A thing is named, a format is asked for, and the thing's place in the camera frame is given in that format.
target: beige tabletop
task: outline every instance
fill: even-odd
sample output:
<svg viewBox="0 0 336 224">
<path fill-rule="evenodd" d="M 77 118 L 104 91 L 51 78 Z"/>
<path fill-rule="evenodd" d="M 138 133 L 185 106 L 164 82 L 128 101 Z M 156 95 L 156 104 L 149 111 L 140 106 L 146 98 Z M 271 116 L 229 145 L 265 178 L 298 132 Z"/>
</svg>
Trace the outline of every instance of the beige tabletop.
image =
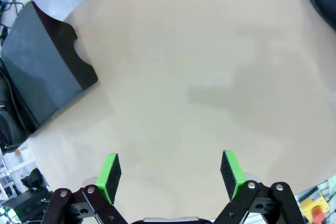
<svg viewBox="0 0 336 224">
<path fill-rule="evenodd" d="M 85 0 L 67 22 L 99 83 L 29 140 L 52 189 L 117 152 L 127 221 L 213 218 L 223 149 L 294 192 L 336 174 L 336 35 L 309 0 Z"/>
</svg>

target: bolt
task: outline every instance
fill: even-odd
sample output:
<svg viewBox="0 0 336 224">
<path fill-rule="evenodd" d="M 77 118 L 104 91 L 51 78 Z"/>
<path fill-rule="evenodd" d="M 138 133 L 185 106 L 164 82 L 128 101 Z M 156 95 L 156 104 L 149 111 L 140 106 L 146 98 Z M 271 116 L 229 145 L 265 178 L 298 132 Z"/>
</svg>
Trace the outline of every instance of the bolt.
<svg viewBox="0 0 336 224">
<path fill-rule="evenodd" d="M 61 197 L 65 197 L 65 196 L 67 196 L 67 194 L 68 194 L 67 191 L 65 191 L 65 190 L 61 191 Z"/>
<path fill-rule="evenodd" d="M 88 193 L 90 193 L 90 194 L 92 194 L 93 192 L 94 192 L 94 187 L 93 186 L 90 186 L 89 188 L 88 188 Z"/>
<path fill-rule="evenodd" d="M 278 184 L 278 185 L 276 185 L 275 188 L 276 188 L 278 191 L 282 191 L 284 187 L 283 187 L 281 184 Z"/>
<path fill-rule="evenodd" d="M 254 188 L 256 188 L 256 185 L 255 185 L 253 182 L 248 183 L 247 186 L 248 186 L 248 188 L 250 188 L 250 189 L 254 189 Z"/>
</svg>

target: yellow emergency stop housing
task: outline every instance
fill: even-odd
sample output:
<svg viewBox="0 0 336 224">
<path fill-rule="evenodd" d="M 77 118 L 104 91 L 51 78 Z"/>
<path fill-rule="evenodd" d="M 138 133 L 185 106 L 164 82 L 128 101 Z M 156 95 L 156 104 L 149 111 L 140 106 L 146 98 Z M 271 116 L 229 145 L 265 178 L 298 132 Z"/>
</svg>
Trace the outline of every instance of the yellow emergency stop housing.
<svg viewBox="0 0 336 224">
<path fill-rule="evenodd" d="M 330 210 L 329 204 L 326 199 L 323 197 L 320 190 L 314 191 L 310 196 L 300 202 L 301 210 L 304 216 L 310 221 L 313 221 L 313 216 L 311 211 L 315 207 L 321 207 L 323 213 L 325 214 Z"/>
</svg>

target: hole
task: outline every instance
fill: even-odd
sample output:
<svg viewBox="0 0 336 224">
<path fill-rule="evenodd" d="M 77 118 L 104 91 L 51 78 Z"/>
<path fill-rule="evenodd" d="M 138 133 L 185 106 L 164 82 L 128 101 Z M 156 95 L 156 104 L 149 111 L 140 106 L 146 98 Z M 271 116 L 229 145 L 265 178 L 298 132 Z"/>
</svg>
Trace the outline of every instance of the hole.
<svg viewBox="0 0 336 224">
<path fill-rule="evenodd" d="M 256 205 L 256 209 L 263 209 L 263 208 L 264 208 L 264 206 L 262 204 Z"/>
<path fill-rule="evenodd" d="M 81 214 L 87 214 L 89 211 L 85 208 L 82 208 L 80 211 L 79 211 Z"/>
</svg>

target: white table surface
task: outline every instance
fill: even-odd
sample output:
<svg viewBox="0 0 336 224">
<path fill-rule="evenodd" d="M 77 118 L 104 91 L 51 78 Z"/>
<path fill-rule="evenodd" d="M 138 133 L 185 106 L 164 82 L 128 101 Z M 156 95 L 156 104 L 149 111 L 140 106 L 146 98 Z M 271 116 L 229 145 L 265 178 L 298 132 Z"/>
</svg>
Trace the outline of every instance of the white table surface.
<svg viewBox="0 0 336 224">
<path fill-rule="evenodd" d="M 52 189 L 117 152 L 127 221 L 213 218 L 223 149 L 295 193 L 336 173 L 336 34 L 309 0 L 85 0 L 67 21 L 99 83 L 29 140 Z"/>
</svg>

